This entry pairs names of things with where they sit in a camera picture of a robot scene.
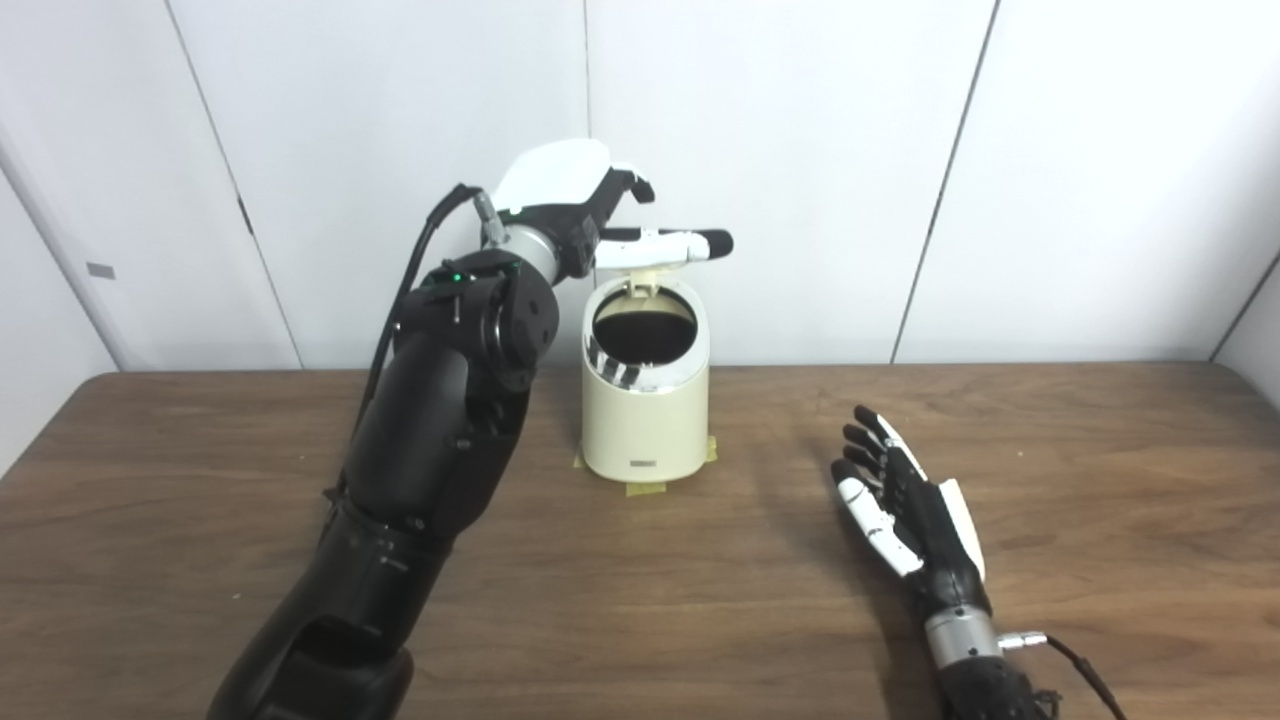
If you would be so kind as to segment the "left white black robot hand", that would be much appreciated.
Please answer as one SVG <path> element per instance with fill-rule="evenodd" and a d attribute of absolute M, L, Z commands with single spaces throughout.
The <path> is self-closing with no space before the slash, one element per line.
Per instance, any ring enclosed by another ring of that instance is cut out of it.
<path fill-rule="evenodd" d="M 481 247 L 517 255 L 552 284 L 594 270 L 649 272 L 727 258 L 733 236 L 724 229 L 611 225 L 630 196 L 657 199 L 635 165 L 617 163 L 594 138 L 570 138 L 527 150 L 494 193 L 479 193 Z"/>

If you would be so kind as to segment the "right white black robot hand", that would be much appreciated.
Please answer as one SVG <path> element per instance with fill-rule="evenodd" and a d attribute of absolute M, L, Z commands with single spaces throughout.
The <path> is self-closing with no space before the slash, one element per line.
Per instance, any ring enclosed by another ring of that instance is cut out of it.
<path fill-rule="evenodd" d="M 831 464 L 840 500 L 861 537 L 902 580 L 927 620 L 970 607 L 992 614 L 986 561 L 957 482 L 932 480 L 909 443 L 876 410 L 858 405 Z"/>

